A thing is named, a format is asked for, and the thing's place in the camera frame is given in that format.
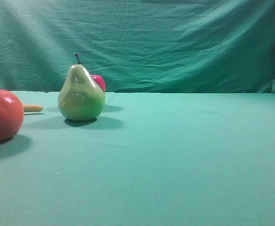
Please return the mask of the green plastic pear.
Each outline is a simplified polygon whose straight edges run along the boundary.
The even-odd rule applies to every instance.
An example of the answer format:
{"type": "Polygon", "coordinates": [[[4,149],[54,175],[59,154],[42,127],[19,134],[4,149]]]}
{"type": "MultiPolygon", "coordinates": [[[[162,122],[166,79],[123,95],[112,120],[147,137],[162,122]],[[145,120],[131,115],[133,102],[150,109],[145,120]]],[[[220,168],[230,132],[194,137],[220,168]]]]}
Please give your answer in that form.
{"type": "Polygon", "coordinates": [[[68,69],[57,105],[67,120],[93,121],[104,109],[105,93],[81,64],[79,54],[74,55],[77,63],[68,69]]]}

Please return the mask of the green table cloth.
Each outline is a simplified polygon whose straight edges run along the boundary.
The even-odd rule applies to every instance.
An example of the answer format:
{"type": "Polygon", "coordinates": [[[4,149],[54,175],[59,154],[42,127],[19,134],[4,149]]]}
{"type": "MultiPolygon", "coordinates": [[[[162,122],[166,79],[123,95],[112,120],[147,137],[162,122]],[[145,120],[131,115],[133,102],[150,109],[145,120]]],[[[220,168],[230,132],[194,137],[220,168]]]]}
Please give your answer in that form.
{"type": "Polygon", "coordinates": [[[0,144],[0,226],[275,226],[275,94],[107,93],[71,122],[56,92],[0,144]]]}

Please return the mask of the red plastic apple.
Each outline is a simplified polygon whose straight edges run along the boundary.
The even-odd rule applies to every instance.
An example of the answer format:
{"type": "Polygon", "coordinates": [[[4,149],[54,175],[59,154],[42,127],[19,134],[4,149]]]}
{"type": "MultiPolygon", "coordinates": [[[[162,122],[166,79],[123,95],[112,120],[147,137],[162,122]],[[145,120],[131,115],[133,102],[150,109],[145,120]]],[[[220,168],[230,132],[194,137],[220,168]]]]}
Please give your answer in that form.
{"type": "Polygon", "coordinates": [[[103,90],[103,92],[106,92],[106,85],[104,79],[100,75],[91,75],[93,80],[98,84],[98,86],[103,90]]]}

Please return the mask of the green backdrop cloth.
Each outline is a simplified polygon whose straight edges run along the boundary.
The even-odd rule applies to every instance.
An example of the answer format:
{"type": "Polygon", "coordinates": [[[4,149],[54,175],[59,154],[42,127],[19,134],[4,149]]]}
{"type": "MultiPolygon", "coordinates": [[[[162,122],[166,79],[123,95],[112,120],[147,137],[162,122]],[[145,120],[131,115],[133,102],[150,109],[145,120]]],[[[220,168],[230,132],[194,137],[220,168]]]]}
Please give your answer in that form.
{"type": "Polygon", "coordinates": [[[275,92],[275,0],[0,0],[0,89],[275,92]]]}

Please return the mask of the yellow banana tip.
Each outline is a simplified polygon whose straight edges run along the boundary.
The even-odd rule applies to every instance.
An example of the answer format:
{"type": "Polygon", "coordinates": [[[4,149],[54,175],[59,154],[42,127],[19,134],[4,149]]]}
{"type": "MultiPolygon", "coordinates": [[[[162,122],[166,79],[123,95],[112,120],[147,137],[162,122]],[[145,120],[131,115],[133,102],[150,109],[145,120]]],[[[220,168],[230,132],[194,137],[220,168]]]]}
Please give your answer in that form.
{"type": "Polygon", "coordinates": [[[41,112],[43,106],[41,105],[23,105],[24,112],[41,112]]]}

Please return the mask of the red-orange round fruit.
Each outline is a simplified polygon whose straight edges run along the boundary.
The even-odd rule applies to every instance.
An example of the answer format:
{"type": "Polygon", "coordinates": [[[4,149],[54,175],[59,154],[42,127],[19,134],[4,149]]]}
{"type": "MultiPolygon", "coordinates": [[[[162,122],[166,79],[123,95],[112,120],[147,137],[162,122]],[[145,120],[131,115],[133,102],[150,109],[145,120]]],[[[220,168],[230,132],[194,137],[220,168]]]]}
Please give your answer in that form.
{"type": "Polygon", "coordinates": [[[24,120],[24,109],[19,98],[0,89],[0,142],[14,137],[24,120]]]}

